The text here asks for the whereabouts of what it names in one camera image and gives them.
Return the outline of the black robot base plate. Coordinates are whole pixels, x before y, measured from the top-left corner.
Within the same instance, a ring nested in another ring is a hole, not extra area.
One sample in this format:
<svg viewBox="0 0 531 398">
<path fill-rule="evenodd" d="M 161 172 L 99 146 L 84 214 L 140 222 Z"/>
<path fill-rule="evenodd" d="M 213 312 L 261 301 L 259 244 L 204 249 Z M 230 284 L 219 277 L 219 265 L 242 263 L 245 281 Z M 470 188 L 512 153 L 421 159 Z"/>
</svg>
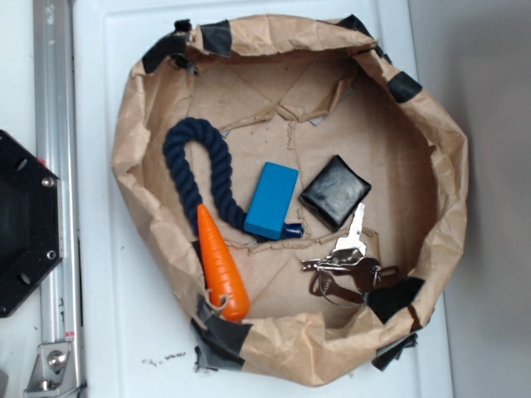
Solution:
<svg viewBox="0 0 531 398">
<path fill-rule="evenodd" d="M 61 260 L 57 176 L 1 132 L 1 317 L 12 316 Z"/>
</svg>

